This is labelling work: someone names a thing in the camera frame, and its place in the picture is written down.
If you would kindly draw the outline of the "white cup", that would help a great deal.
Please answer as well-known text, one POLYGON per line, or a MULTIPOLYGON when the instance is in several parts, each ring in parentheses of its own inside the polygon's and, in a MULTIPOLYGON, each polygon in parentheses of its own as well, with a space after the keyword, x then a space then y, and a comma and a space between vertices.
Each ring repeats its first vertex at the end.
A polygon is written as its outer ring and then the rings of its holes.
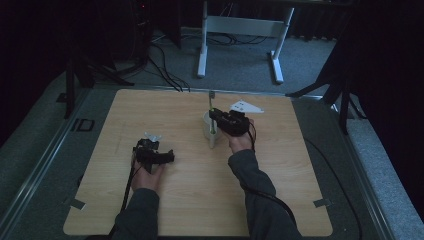
POLYGON ((206 111, 203 115, 203 122, 204 137, 208 141, 209 148, 213 149, 221 137, 221 130, 218 128, 217 122, 210 118, 208 111, 206 111))

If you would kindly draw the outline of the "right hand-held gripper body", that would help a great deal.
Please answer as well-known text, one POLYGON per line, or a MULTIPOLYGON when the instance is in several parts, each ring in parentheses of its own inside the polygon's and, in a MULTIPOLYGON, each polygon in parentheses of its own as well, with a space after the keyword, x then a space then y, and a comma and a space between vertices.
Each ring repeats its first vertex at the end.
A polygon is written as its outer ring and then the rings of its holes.
POLYGON ((242 136, 250 127, 247 113, 263 113, 264 110, 244 100, 239 100, 230 106, 228 111, 222 111, 218 118, 218 127, 230 136, 242 136))

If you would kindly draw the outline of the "white desk frame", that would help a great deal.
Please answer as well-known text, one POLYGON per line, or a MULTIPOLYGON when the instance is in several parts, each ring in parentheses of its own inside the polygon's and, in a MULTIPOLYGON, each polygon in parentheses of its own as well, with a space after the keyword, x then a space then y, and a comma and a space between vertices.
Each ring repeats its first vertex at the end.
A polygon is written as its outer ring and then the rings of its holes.
POLYGON ((286 8, 285 13, 283 14, 283 19, 280 21, 224 17, 210 15, 208 13, 208 0, 204 0, 202 11, 201 48, 197 76, 199 78, 206 76, 208 55, 207 36, 209 33, 273 37, 277 38, 278 42, 276 48, 269 53, 269 60, 275 81, 278 84, 282 84, 284 82, 284 76, 279 57, 291 24, 294 10, 294 7, 286 8))

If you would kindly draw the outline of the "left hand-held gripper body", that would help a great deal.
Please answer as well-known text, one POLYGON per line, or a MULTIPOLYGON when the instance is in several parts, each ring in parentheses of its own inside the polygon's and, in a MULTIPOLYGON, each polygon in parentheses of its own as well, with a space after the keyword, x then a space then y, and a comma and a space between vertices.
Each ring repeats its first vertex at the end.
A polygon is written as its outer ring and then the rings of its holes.
POLYGON ((144 137, 133 148, 132 174, 136 174, 139 170, 139 167, 136 167, 135 163, 139 163, 148 173, 152 171, 154 165, 161 165, 163 163, 158 152, 160 139, 161 135, 152 135, 148 132, 144 133, 144 137))

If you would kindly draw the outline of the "dark computer tower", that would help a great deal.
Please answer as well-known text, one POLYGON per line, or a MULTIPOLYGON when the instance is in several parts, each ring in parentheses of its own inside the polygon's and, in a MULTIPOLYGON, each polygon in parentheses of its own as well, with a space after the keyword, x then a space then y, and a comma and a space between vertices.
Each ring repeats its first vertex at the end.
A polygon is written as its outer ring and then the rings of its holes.
POLYGON ((152 37, 151 0, 130 0, 134 30, 132 56, 145 65, 152 37))

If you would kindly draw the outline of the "green toothbrush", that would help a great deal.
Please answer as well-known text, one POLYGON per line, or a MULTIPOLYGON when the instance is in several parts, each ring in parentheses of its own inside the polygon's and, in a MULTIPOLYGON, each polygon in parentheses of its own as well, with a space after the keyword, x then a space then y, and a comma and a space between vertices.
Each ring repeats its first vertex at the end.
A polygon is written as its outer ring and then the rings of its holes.
MULTIPOLYGON (((209 90, 208 93, 208 99, 209 99, 209 112, 213 111, 213 99, 215 98, 215 92, 213 90, 209 90)), ((216 134, 215 126, 214 126, 214 120, 209 116, 210 118, 210 133, 216 134)))

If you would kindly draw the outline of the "person's left hand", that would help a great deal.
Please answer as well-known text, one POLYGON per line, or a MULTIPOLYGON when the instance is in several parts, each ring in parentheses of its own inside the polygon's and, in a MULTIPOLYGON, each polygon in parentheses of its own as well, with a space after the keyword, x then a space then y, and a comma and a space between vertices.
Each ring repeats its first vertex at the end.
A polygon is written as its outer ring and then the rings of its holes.
POLYGON ((139 162, 133 163, 135 172, 133 173, 131 188, 136 191, 141 188, 157 191, 159 189, 162 173, 165 170, 164 165, 159 165, 153 173, 149 173, 139 162))

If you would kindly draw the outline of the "aluminium frame rail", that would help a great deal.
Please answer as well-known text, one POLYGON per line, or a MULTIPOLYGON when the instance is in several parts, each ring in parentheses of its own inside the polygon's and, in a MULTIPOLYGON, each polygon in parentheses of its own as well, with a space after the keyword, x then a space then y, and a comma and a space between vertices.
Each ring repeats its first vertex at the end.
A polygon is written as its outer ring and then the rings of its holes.
POLYGON ((79 91, 70 115, 62 113, 61 103, 42 96, 0 148, 0 238, 19 221, 89 92, 79 91))
POLYGON ((384 214, 383 205, 374 191, 366 166, 359 155, 359 150, 356 148, 349 134, 345 134, 341 127, 338 127, 338 130, 342 145, 346 148, 348 162, 351 166, 357 188, 361 193, 361 199, 366 206, 368 215, 373 222, 373 226, 380 240, 395 240, 389 222, 384 214))

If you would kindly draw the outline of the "person's right hand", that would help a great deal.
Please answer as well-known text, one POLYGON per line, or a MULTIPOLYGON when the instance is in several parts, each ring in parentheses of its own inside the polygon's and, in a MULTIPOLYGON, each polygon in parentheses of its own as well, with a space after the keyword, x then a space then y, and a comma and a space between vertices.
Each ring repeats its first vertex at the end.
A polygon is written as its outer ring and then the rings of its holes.
POLYGON ((254 126, 254 120, 249 120, 249 130, 242 136, 231 136, 228 135, 229 147, 233 154, 242 150, 253 150, 256 141, 256 129, 254 126))

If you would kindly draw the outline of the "black metal stand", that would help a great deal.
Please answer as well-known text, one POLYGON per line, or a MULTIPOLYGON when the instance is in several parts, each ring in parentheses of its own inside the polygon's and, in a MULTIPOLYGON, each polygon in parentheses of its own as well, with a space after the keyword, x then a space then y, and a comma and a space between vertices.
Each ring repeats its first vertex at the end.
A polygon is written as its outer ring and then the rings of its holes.
POLYGON ((59 102, 66 104, 65 119, 71 116, 76 107, 75 79, 78 79, 83 88, 92 88, 95 84, 93 72, 100 73, 119 85, 133 86, 133 83, 118 77, 111 70, 90 59, 86 54, 77 49, 71 53, 66 65, 65 92, 61 93, 58 97, 59 102))
POLYGON ((349 105, 352 103, 351 83, 353 77, 354 61, 358 57, 358 51, 337 42, 324 63, 314 83, 292 93, 287 97, 300 98, 324 85, 328 88, 321 100, 331 105, 341 98, 338 125, 343 134, 347 135, 347 119, 349 105))

